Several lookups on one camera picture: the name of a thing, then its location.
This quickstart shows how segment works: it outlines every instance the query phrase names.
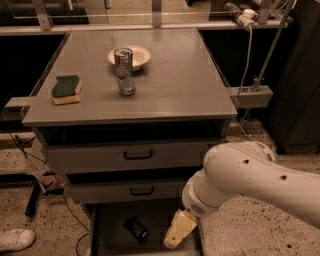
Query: aluminum can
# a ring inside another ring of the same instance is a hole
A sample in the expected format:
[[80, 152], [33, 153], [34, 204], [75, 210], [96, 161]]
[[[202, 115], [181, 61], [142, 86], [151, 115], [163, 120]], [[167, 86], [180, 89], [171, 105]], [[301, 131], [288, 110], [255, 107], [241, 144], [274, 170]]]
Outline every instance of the aluminum can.
[[134, 94], [136, 87], [132, 74], [132, 50], [125, 47], [114, 50], [114, 64], [120, 93], [125, 96]]

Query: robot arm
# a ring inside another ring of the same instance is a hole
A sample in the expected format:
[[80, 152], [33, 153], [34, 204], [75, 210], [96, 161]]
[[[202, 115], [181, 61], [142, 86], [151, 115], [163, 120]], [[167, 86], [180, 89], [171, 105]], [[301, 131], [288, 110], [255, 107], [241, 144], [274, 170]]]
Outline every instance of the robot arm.
[[274, 161], [272, 151], [259, 142], [211, 148], [203, 169], [183, 189], [186, 210], [176, 213], [164, 244], [175, 248], [196, 226], [196, 217], [211, 215], [238, 195], [275, 205], [320, 228], [320, 175], [288, 169]]

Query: speckled floor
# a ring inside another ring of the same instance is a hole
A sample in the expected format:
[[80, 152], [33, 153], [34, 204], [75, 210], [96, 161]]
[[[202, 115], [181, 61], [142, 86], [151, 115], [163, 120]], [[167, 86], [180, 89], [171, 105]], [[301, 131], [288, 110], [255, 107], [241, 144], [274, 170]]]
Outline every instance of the speckled floor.
[[[272, 137], [259, 121], [247, 125], [250, 136], [231, 125], [230, 142], [255, 140], [276, 150]], [[30, 137], [32, 134], [19, 134]], [[0, 174], [21, 173], [25, 157], [10, 142], [7, 134], [0, 136]], [[277, 163], [297, 170], [320, 174], [320, 155], [315, 148], [290, 149], [284, 155], [276, 155]], [[0, 229], [30, 228], [36, 233], [35, 243], [28, 249], [3, 255], [77, 255], [79, 239], [88, 231], [70, 213], [89, 228], [89, 219], [79, 205], [66, 193], [40, 195], [33, 218], [24, 215], [32, 193], [33, 182], [0, 183]], [[208, 256], [232, 255], [320, 255], [320, 230], [288, 215], [278, 208], [250, 199], [237, 197], [225, 203], [217, 213], [200, 223], [204, 252]], [[89, 237], [79, 245], [79, 255], [85, 255]]]

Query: white shoe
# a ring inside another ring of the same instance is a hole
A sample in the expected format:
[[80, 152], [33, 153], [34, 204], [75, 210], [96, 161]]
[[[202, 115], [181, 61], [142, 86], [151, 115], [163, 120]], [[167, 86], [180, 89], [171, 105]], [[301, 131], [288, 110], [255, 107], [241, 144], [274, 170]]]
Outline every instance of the white shoe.
[[32, 230], [13, 229], [0, 232], [0, 251], [20, 251], [29, 247], [36, 235]]

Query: yellow sponge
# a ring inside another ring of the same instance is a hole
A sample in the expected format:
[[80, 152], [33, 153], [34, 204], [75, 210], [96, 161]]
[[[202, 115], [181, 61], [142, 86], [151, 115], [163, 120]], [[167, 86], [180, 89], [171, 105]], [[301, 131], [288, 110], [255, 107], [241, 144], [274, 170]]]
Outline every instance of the yellow sponge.
[[163, 244], [169, 249], [176, 248], [196, 226], [196, 217], [185, 210], [179, 209], [173, 217]]
[[69, 104], [80, 102], [79, 93], [82, 88], [77, 75], [57, 76], [57, 83], [51, 91], [52, 100], [55, 104]]

